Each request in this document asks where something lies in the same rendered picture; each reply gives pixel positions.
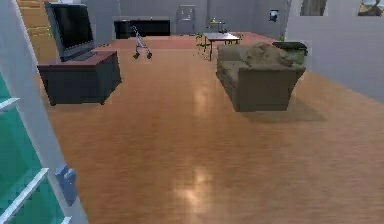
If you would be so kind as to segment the grey fridge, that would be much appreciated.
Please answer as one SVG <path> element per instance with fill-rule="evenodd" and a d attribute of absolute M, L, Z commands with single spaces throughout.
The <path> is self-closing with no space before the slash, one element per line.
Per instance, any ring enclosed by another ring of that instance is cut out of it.
<path fill-rule="evenodd" d="M 195 34 L 195 5 L 180 5 L 178 7 L 176 31 L 180 35 Z"/>

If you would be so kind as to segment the black kitchen counter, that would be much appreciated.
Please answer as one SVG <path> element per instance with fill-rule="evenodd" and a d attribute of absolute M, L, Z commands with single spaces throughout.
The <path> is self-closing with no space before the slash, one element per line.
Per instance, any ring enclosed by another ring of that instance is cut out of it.
<path fill-rule="evenodd" d="M 139 34 L 146 36 L 169 36 L 171 34 L 171 22 L 168 19 L 133 19 L 115 20 L 114 30 L 117 39 L 128 39 L 135 37 L 135 27 Z"/>

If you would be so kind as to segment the framed wall picture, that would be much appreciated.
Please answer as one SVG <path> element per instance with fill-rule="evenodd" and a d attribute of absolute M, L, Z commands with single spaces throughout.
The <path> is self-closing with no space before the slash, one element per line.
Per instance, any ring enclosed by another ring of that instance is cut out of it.
<path fill-rule="evenodd" d="M 358 16 L 381 17 L 384 13 L 384 0 L 361 0 Z"/>

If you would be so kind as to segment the dark television stand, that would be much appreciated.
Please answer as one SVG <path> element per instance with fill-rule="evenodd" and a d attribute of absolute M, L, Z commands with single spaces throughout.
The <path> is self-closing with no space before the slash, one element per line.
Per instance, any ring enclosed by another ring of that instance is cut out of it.
<path fill-rule="evenodd" d="M 122 82 L 117 51 L 94 51 L 86 60 L 53 60 L 38 65 L 51 106 L 105 104 Z"/>

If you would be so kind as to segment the yellow wooden shelf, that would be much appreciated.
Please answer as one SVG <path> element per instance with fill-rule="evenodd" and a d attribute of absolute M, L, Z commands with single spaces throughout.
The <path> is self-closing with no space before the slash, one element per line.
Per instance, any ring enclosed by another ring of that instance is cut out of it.
<path fill-rule="evenodd" d="M 16 0 L 26 26 L 35 56 L 39 63 L 58 56 L 55 40 L 44 7 L 49 0 Z"/>

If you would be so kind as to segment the grey window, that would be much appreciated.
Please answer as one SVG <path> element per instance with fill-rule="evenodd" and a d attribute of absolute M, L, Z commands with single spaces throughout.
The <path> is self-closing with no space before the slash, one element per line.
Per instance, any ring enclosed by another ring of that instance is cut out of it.
<path fill-rule="evenodd" d="M 323 16 L 327 0 L 303 0 L 300 15 L 301 16 Z"/>

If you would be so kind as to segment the green table lamp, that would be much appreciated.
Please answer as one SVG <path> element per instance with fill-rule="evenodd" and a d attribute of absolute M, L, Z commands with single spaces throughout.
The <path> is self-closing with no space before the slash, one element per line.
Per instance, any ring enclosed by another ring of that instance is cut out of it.
<path fill-rule="evenodd" d="M 225 28 L 225 22 L 222 20 L 218 20 L 216 18 L 212 18 L 209 22 L 210 28 L 215 29 L 219 33 L 226 33 L 227 29 Z"/>

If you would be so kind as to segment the olive brown sofa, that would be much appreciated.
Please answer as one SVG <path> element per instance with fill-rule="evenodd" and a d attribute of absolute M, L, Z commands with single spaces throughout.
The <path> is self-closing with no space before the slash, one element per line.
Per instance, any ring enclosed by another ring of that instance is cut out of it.
<path fill-rule="evenodd" d="M 258 42 L 217 48 L 216 75 L 236 112 L 286 111 L 306 68 L 282 49 Z"/>

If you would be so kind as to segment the grey flat television set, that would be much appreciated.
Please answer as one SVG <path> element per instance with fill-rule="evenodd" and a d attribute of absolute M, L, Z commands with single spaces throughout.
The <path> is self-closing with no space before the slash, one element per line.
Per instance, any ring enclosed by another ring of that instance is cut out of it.
<path fill-rule="evenodd" d="M 95 46 L 88 7 L 61 2 L 45 2 L 44 7 L 60 60 L 85 61 L 92 57 Z"/>

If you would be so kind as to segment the dark wooden table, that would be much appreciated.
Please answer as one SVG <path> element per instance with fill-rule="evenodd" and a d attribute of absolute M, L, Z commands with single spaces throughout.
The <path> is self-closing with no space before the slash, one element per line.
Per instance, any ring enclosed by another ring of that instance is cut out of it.
<path fill-rule="evenodd" d="M 219 33 L 219 32 L 204 33 L 203 37 L 204 37 L 204 41 L 203 41 L 204 49 L 207 49 L 207 47 L 209 47 L 209 60 L 212 60 L 214 42 L 224 42 L 224 43 L 235 42 L 236 44 L 240 43 L 240 38 L 230 33 Z"/>

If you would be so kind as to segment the white glazed room door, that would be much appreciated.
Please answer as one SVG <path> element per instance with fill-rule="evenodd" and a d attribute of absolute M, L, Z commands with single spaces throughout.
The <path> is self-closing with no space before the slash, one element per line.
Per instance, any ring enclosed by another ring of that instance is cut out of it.
<path fill-rule="evenodd" d="M 67 163 L 37 73 L 16 0 L 0 0 L 0 224 L 89 224 L 79 196 L 68 206 L 55 176 Z"/>

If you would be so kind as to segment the green house plant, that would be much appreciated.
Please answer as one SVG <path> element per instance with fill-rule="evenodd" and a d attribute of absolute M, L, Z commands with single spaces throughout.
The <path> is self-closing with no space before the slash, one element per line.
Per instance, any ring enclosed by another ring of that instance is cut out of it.
<path fill-rule="evenodd" d="M 198 53 L 201 55 L 205 55 L 207 51 L 209 50 L 210 43 L 206 39 L 206 37 L 202 33 L 197 33 L 195 35 L 196 44 Z"/>

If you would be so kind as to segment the black side table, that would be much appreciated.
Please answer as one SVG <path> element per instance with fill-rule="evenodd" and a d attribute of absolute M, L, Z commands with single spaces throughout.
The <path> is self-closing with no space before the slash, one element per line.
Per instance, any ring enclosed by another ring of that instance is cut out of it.
<path fill-rule="evenodd" d="M 308 55 L 308 48 L 301 42 L 276 41 L 273 46 L 285 50 L 297 64 L 303 64 Z"/>

